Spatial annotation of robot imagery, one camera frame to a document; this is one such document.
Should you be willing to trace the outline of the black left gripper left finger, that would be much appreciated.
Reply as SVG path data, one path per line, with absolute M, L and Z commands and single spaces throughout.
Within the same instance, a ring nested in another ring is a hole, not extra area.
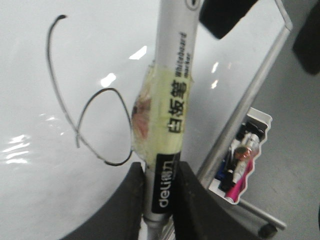
M 145 175 L 141 163 L 131 164 L 110 199 L 64 240 L 137 240 L 141 228 Z

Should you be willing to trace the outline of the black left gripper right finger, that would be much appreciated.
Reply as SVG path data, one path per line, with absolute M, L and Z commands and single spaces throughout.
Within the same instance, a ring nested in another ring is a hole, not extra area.
M 173 224 L 177 240 L 258 240 L 232 218 L 201 185 L 187 162 L 174 180 Z

